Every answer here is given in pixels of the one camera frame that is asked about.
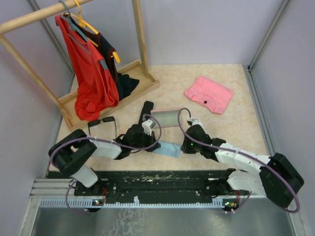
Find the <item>black glasses case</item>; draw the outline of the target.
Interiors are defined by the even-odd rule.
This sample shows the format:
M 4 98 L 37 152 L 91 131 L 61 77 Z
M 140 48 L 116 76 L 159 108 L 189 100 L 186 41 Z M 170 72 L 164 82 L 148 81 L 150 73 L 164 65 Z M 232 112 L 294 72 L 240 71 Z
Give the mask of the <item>black glasses case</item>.
M 138 124 L 141 125 L 143 122 L 143 116 L 145 114 L 151 114 L 151 110 L 154 108 L 154 103 L 152 101 L 145 101 L 142 107 Z

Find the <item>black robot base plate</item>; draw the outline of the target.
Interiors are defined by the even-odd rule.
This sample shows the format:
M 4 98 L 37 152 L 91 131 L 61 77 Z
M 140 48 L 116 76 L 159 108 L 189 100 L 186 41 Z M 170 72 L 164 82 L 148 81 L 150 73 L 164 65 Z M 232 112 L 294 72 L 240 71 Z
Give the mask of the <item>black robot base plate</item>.
M 99 171 L 101 179 L 93 187 L 49 172 L 47 179 L 65 181 L 67 204 L 86 208 L 238 208 L 238 193 L 227 184 L 232 169 L 214 171 Z

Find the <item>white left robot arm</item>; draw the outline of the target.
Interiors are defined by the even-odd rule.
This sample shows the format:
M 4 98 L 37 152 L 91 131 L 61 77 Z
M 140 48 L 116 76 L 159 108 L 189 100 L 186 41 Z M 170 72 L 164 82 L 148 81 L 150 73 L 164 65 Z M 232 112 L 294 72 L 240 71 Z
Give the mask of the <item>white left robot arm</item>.
M 139 124 L 134 124 L 125 134 L 112 141 L 87 136 L 82 129 L 77 129 L 60 142 L 52 146 L 48 152 L 50 163 L 63 176 L 81 183 L 92 195 L 102 191 L 102 182 L 96 173 L 86 165 L 92 156 L 106 157 L 113 160 L 126 158 L 134 151 L 152 152 L 161 147 L 155 138 L 154 131 L 149 134 Z

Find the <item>pink glasses case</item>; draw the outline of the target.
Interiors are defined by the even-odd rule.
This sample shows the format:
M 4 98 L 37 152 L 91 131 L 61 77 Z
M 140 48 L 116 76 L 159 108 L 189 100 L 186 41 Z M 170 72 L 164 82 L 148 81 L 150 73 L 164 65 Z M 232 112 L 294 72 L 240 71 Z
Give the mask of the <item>pink glasses case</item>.
M 181 108 L 167 108 L 151 110 L 151 115 L 159 122 L 162 128 L 179 126 L 178 114 Z

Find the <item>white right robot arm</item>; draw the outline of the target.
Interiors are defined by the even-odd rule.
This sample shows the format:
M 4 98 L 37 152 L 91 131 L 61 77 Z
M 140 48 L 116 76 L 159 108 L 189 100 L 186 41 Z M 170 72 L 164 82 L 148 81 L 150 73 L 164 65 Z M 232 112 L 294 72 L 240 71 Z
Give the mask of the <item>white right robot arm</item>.
M 259 155 L 238 149 L 226 140 L 210 138 L 199 121 L 188 124 L 189 128 L 183 132 L 183 153 L 200 153 L 207 159 L 234 167 L 220 182 L 224 194 L 246 190 L 264 195 L 282 208 L 289 207 L 291 202 L 300 206 L 297 194 L 305 182 L 285 155 Z

